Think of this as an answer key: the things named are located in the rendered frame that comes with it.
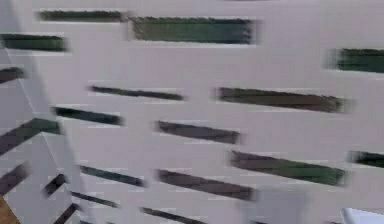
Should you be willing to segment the white furniture edge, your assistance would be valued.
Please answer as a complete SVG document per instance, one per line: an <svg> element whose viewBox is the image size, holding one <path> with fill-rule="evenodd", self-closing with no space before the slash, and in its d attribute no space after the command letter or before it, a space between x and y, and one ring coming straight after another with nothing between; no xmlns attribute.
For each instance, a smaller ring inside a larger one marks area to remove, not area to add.
<svg viewBox="0 0 384 224"><path fill-rule="evenodd" d="M384 215L353 208L342 209L341 216L344 224L384 224Z"/></svg>

